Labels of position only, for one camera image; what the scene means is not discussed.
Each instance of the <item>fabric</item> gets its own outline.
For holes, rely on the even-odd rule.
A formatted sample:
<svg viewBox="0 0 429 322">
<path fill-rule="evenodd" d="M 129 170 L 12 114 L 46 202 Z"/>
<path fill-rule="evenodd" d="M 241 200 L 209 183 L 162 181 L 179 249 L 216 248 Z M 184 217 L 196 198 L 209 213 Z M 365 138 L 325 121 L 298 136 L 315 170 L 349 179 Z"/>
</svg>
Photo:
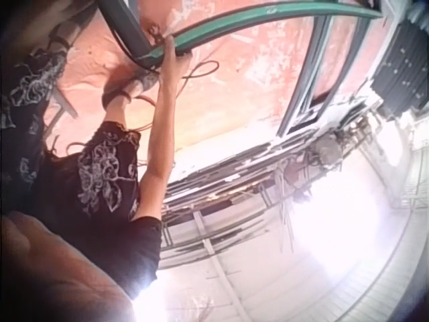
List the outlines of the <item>fabric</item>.
<svg viewBox="0 0 429 322">
<path fill-rule="evenodd" d="M 2 214 L 38 218 L 136 297 L 156 279 L 161 246 L 160 220 L 130 221 L 139 202 L 140 134 L 103 122 L 82 152 L 49 152 L 43 117 L 65 64 L 65 53 L 40 50 L 2 67 Z"/>
<path fill-rule="evenodd" d="M 1 211 L 18 209 L 37 178 L 43 158 L 44 121 L 66 54 L 43 50 L 21 64 L 1 66 Z"/>
</svg>

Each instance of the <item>metal rail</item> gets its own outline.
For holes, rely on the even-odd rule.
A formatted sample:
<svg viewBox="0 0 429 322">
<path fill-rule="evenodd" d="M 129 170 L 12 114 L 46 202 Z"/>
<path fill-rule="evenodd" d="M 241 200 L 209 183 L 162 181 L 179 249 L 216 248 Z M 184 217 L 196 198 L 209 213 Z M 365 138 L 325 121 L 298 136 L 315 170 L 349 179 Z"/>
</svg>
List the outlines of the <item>metal rail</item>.
<svg viewBox="0 0 429 322">
<path fill-rule="evenodd" d="M 311 89 L 316 73 L 322 63 L 331 28 L 332 17 L 314 18 L 313 32 L 301 73 L 290 99 L 289 106 L 277 130 L 277 136 L 280 138 L 288 134 L 294 119 L 300 112 L 302 104 L 306 97 L 308 97 L 308 91 Z"/>
<path fill-rule="evenodd" d="M 349 74 L 349 71 L 352 68 L 353 63 L 355 62 L 356 57 L 359 54 L 363 40 L 367 35 L 367 31 L 369 29 L 370 24 L 371 24 L 370 19 L 358 18 L 356 28 L 355 28 L 355 33 L 353 34 L 353 39 L 350 44 L 350 49 L 349 49 L 349 53 L 347 54 L 346 61 L 343 65 L 343 68 L 340 71 L 340 74 L 334 86 L 329 91 L 328 97 L 325 99 L 322 107 L 317 112 L 317 117 L 316 117 L 317 119 L 319 119 L 322 116 L 322 114 L 326 111 L 328 106 L 332 103 L 332 100 L 334 99 L 334 96 L 337 94 L 338 89 L 340 88 L 341 84 Z"/>
</svg>

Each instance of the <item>woman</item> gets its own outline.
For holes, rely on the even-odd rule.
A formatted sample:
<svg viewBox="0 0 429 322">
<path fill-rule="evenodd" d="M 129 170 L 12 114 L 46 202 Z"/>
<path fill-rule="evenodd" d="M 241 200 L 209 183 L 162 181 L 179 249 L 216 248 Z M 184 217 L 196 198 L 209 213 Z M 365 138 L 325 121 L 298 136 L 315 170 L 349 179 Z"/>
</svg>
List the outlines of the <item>woman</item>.
<svg viewBox="0 0 429 322">
<path fill-rule="evenodd" d="M 147 170 L 140 182 L 140 134 L 127 129 L 125 108 L 158 74 L 141 71 L 105 93 L 105 118 L 83 151 L 55 157 L 43 141 L 43 116 L 67 52 L 96 10 L 90 5 L 61 23 L 46 48 L 2 70 L 7 81 L 1 83 L 2 213 L 17 210 L 38 218 L 134 298 L 156 278 L 161 207 L 174 160 L 176 92 L 191 55 L 176 57 L 174 39 L 165 39 Z"/>
</svg>

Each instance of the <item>metal beam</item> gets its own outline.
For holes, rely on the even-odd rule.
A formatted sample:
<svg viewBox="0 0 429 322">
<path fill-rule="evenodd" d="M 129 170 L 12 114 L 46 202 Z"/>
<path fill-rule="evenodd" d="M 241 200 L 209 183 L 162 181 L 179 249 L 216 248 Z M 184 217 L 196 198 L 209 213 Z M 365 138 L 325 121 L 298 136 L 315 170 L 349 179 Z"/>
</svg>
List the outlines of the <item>metal beam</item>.
<svg viewBox="0 0 429 322">
<path fill-rule="evenodd" d="M 206 235 L 207 232 L 206 232 L 204 223 L 202 222 L 201 212 L 195 211 L 193 214 L 194 214 L 196 227 L 198 228 L 200 235 Z M 213 248 L 211 241 L 209 239 L 203 239 L 202 243 L 204 244 L 204 247 L 206 248 L 208 254 L 210 255 L 210 260 L 213 263 L 214 269 L 216 270 L 216 273 L 218 274 L 222 282 L 222 285 L 224 286 L 229 296 L 229 299 L 232 301 L 234 308 L 237 310 L 238 314 L 240 315 L 241 320 L 245 322 L 251 322 L 252 320 L 250 316 L 247 314 L 243 304 L 241 304 L 240 298 L 238 297 L 237 293 L 235 292 L 235 289 L 229 282 L 227 275 L 223 270 L 221 262 L 219 262 L 218 256 L 216 255 L 215 249 Z"/>
<path fill-rule="evenodd" d="M 317 112 L 317 118 L 322 116 L 322 114 L 326 111 L 328 106 L 331 104 L 332 100 L 334 99 L 334 96 L 338 92 L 338 89 L 340 88 L 341 84 L 347 77 L 351 67 L 353 66 L 353 63 L 356 60 L 356 57 L 359 53 L 359 50 L 361 49 L 363 40 L 365 39 L 365 36 L 367 35 L 367 31 L 369 29 L 369 25 L 371 23 L 371 20 L 365 19 L 365 18 L 358 18 L 355 28 L 355 33 L 353 34 L 353 39 L 350 44 L 349 53 L 347 54 L 346 61 L 343 65 L 343 68 L 340 71 L 340 74 L 332 87 L 332 89 L 329 91 L 328 97 L 325 99 L 322 107 Z"/>
<path fill-rule="evenodd" d="M 55 101 L 63 108 L 68 114 L 71 115 L 74 119 L 77 119 L 79 114 L 77 110 L 70 104 L 68 99 L 64 96 L 64 94 L 58 89 L 58 87 L 54 87 L 52 92 L 52 97 Z"/>
<path fill-rule="evenodd" d="M 141 30 L 140 21 L 135 19 L 124 0 L 97 0 L 107 24 L 115 28 L 119 39 L 134 57 L 139 59 L 151 50 L 151 44 Z"/>
<path fill-rule="evenodd" d="M 312 81 L 316 76 L 319 66 L 322 62 L 326 45 L 332 27 L 332 17 L 315 17 L 313 32 L 308 45 L 307 54 L 302 65 L 301 73 L 296 83 L 294 93 L 290 103 L 284 113 L 282 122 L 277 131 L 277 136 L 282 138 L 288 134 L 292 127 L 292 122 L 299 114 L 300 107 L 304 103 L 311 88 Z"/>
</svg>

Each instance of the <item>hand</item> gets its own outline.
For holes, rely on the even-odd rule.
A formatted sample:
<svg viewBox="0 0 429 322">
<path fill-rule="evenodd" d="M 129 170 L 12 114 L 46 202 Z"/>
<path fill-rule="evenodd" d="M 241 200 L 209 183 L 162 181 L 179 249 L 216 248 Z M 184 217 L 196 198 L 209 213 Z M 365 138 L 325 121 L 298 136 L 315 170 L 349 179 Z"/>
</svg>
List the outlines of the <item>hand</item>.
<svg viewBox="0 0 429 322">
<path fill-rule="evenodd" d="M 161 65 L 160 82 L 165 87 L 176 88 L 180 79 L 189 69 L 192 53 L 176 56 L 173 36 L 165 38 L 164 61 Z"/>
</svg>

